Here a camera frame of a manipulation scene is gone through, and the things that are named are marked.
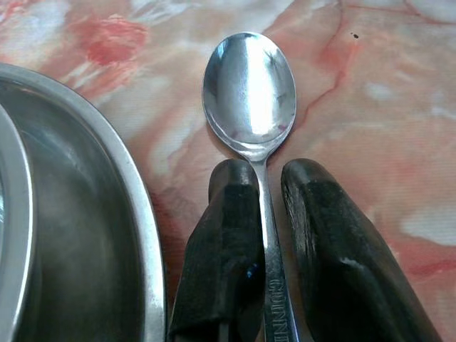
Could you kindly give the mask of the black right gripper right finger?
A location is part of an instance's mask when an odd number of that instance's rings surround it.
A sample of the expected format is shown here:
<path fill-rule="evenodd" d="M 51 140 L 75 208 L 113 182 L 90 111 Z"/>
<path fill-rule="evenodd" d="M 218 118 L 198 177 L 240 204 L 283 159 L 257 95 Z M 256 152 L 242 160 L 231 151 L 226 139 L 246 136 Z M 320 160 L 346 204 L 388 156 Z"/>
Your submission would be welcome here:
<path fill-rule="evenodd" d="M 385 240 L 331 173 L 291 160 L 281 191 L 313 340 L 440 340 Z"/>

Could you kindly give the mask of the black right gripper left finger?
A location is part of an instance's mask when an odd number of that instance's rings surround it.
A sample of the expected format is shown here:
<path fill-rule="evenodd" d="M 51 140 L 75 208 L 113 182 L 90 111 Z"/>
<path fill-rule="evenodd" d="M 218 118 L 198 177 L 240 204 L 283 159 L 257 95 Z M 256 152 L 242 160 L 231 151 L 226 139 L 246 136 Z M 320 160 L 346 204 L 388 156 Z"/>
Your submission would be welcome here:
<path fill-rule="evenodd" d="M 167 339 L 255 341 L 265 273 L 257 178 L 248 162 L 224 160 L 187 242 Z"/>

